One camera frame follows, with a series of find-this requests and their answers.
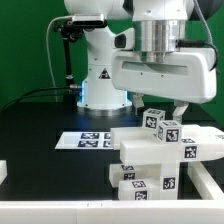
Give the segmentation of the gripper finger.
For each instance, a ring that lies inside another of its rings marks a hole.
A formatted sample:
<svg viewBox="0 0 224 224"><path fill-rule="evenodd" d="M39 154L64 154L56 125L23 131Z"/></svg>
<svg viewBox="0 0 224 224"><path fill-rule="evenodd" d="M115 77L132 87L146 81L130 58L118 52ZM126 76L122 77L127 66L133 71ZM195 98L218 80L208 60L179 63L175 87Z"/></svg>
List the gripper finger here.
<svg viewBox="0 0 224 224"><path fill-rule="evenodd" d="M138 110L144 107L143 95L141 93L133 93L132 103L135 108L135 115L138 115Z"/></svg>
<svg viewBox="0 0 224 224"><path fill-rule="evenodd" d="M185 113L185 111L187 110L189 103L186 101L180 101L180 100L175 100L174 101L174 112L172 114L173 119L181 122L182 121L182 116Z"/></svg>

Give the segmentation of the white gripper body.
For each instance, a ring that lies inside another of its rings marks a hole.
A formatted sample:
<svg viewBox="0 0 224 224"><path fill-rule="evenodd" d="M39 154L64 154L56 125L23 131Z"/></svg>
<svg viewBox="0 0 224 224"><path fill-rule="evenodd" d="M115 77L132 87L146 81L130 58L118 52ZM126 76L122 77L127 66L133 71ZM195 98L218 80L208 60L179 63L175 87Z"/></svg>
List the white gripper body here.
<svg viewBox="0 0 224 224"><path fill-rule="evenodd" d="M216 95L214 59L210 48L181 48L168 53L163 63L119 51L112 59L112 83L119 90L201 104Z"/></svg>

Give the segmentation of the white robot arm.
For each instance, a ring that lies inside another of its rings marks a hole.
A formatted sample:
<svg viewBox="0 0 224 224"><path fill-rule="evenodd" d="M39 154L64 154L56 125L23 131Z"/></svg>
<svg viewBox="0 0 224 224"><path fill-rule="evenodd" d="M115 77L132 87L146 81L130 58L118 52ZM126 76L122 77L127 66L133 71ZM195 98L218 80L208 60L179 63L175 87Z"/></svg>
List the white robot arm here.
<svg viewBox="0 0 224 224"><path fill-rule="evenodd" d="M218 52L210 39L185 38L186 22L205 22L224 0L64 0L87 41L88 73L78 106L128 107L129 92L186 103L216 95Z"/></svg>

